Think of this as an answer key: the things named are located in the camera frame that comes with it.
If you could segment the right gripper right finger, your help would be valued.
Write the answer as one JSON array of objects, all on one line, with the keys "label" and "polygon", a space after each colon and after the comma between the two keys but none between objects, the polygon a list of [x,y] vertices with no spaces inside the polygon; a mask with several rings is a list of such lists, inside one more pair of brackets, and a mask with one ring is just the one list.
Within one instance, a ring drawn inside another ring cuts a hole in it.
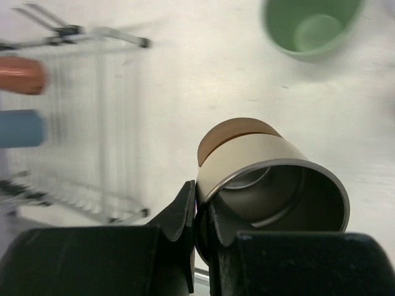
[{"label": "right gripper right finger", "polygon": [[259,231],[216,197],[207,238],[212,295],[394,294],[394,269],[365,234]]}]

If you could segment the beige brown cup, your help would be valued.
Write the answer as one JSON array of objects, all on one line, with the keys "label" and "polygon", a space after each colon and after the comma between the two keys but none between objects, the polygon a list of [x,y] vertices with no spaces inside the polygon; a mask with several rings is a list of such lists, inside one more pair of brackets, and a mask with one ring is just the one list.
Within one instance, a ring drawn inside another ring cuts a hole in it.
[{"label": "beige brown cup", "polygon": [[195,241],[204,261],[210,257],[207,211],[216,199],[258,230],[347,228],[342,182],[261,120],[232,118],[214,126],[198,146],[197,163]]}]

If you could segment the light green cup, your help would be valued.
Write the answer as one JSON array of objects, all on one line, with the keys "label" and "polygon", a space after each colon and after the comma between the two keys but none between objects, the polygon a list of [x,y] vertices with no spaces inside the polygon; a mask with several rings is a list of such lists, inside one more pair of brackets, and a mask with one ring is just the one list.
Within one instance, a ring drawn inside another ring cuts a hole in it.
[{"label": "light green cup", "polygon": [[351,38],[365,1],[262,1],[260,22],[270,44],[299,61],[327,59]]}]

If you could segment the pink ceramic mug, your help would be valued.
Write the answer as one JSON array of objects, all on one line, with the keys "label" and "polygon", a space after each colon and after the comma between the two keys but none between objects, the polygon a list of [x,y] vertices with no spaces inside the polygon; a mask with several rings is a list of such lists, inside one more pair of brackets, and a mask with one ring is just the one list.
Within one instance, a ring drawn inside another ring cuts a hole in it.
[{"label": "pink ceramic mug", "polygon": [[24,57],[1,57],[1,91],[40,95],[47,83],[44,65]]}]

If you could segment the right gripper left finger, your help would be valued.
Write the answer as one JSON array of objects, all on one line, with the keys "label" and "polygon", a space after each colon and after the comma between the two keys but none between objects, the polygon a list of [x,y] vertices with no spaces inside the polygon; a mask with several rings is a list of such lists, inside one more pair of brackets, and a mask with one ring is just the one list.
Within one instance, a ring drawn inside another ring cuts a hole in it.
[{"label": "right gripper left finger", "polygon": [[36,228],[1,260],[2,295],[189,295],[195,183],[141,226]]}]

